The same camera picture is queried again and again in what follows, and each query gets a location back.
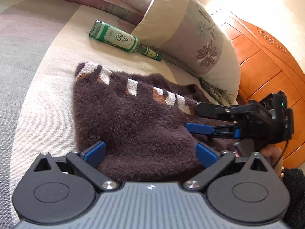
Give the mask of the person right forearm black sleeve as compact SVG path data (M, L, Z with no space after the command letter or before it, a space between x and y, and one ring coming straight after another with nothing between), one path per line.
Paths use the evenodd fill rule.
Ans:
M290 204L283 218L290 228L304 228L305 180L300 169L284 169L282 179L290 193Z

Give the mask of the person right hand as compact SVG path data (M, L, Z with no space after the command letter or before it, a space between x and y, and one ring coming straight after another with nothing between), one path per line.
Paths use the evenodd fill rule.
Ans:
M274 172L282 179L283 171L283 158L282 158L282 149L275 145L267 145L260 151L261 155L265 158L271 160L272 168Z

